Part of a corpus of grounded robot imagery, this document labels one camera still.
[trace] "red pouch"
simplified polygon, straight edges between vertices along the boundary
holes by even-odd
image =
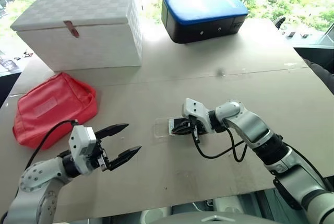
[[[16,141],[36,148],[60,121],[77,119],[82,124],[98,112],[95,96],[93,88],[66,73],[52,76],[18,100],[13,126]],[[51,147],[70,131],[70,123],[61,125],[48,137],[42,149]]]

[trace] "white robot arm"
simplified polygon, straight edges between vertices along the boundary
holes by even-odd
[[[207,133],[235,129],[275,176],[275,187],[292,208],[303,208],[311,224],[334,223],[334,193],[319,172],[241,102],[231,100],[210,111],[202,103],[187,98],[182,115],[189,120],[195,142],[199,141],[198,121]]]
[[[98,167],[102,171],[112,171],[139,151],[141,146],[133,147],[109,161],[101,147],[101,139],[112,136],[127,126],[128,124],[117,124],[94,133],[91,127],[75,125],[69,138],[70,150],[51,160],[37,162],[24,171],[5,223],[52,223],[57,196],[64,185],[81,174],[89,175]]]

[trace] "table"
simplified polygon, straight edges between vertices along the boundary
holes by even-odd
[[[115,171],[96,170],[65,186],[55,221],[118,215],[273,187],[272,176],[252,151],[242,163],[236,163],[231,154],[207,160],[190,136],[166,134],[168,118],[181,114],[187,97],[207,108],[239,99],[324,176],[334,174],[334,163],[329,162],[334,154],[334,97],[269,20],[250,19],[238,34],[186,45],[173,43],[160,26],[153,35],[145,34],[142,55],[142,67],[67,72],[98,92],[99,114],[86,126],[98,130],[130,124],[103,141],[108,155],[115,157],[136,145],[142,149]],[[18,178],[32,154],[11,133],[17,100],[53,74],[33,58],[0,110],[0,211],[13,200]],[[208,154],[230,145],[226,133],[202,138]],[[36,161],[67,148],[68,136],[41,151]]]

